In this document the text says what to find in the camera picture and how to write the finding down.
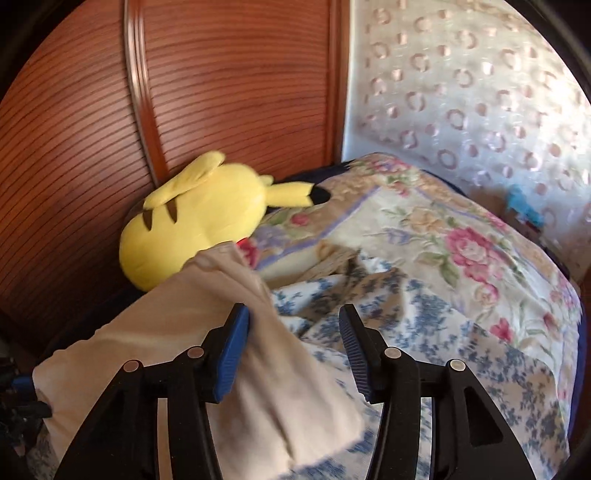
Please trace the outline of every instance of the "black ear tip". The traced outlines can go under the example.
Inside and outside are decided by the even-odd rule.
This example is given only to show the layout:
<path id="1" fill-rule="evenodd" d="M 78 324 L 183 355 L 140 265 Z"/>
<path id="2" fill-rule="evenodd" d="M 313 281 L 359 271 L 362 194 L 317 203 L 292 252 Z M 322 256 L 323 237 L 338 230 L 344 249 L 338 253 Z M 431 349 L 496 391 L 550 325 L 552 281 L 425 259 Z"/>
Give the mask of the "black ear tip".
<path id="1" fill-rule="evenodd" d="M 312 203 L 314 203 L 314 205 L 320 205 L 330 200 L 330 192 L 322 187 L 314 185 L 309 197 L 312 199 Z"/>

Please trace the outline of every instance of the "yellow plush toy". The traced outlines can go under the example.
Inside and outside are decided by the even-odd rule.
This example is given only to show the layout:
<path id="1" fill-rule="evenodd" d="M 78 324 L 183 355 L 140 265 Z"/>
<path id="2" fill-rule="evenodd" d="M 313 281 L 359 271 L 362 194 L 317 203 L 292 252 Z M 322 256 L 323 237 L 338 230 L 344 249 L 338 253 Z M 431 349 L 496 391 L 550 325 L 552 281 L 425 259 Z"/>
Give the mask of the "yellow plush toy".
<path id="1" fill-rule="evenodd" d="M 217 151 L 201 155 L 148 195 L 125 225 L 119 262 L 140 290 L 178 272 L 199 250 L 250 236 L 267 206 L 306 207 L 330 198 L 311 183 L 272 185 L 272 177 L 239 163 L 222 165 L 224 159 Z"/>

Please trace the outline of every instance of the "brown stripe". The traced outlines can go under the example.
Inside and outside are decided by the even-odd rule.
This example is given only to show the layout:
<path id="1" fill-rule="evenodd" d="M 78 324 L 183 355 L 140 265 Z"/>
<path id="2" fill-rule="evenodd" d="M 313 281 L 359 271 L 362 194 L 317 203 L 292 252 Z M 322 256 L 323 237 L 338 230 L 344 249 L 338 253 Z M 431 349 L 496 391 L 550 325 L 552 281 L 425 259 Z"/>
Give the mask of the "brown stripe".
<path id="1" fill-rule="evenodd" d="M 144 148 L 146 162 L 154 186 L 168 180 L 169 172 L 162 152 L 154 107 L 150 96 L 150 79 L 144 44 L 144 13 L 142 0 L 125 0 L 124 47 L 131 103 Z"/>

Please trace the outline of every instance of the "wooden headboard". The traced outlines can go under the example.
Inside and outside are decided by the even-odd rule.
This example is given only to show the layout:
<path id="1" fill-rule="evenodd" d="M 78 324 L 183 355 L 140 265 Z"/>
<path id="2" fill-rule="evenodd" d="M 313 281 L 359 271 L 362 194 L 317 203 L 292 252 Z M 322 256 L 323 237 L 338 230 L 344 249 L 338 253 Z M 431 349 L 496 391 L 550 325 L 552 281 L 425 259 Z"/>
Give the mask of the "wooden headboard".
<path id="1" fill-rule="evenodd" d="M 171 173 L 211 149 L 277 178 L 332 163 L 345 4 L 145 0 L 150 95 Z M 153 188 L 122 17 L 119 0 L 86 0 L 0 103 L 0 329 L 34 351 L 125 285 L 119 233 Z"/>

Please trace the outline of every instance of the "blue and white floral fabric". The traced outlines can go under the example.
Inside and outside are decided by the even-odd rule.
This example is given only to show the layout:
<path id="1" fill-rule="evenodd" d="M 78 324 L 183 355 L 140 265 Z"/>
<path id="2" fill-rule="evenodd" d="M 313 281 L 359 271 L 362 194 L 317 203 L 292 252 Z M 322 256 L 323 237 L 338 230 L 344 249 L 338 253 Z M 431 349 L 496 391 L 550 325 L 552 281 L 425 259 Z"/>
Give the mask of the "blue and white floral fabric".
<path id="1" fill-rule="evenodd" d="M 379 426 L 380 406 L 357 392 L 344 354 L 338 311 L 353 303 L 364 324 L 379 330 L 388 345 L 420 361 L 443 365 L 462 358 L 479 378 L 519 440 L 538 479 L 550 479 L 568 456 L 556 385 L 550 369 L 503 342 L 422 281 L 388 261 L 361 252 L 344 274 L 290 284 L 273 291 L 282 320 L 330 368 L 366 420 L 363 439 L 316 466 L 283 477 L 365 479 Z M 417 478 L 427 479 L 431 452 L 431 402 L 423 400 Z"/>

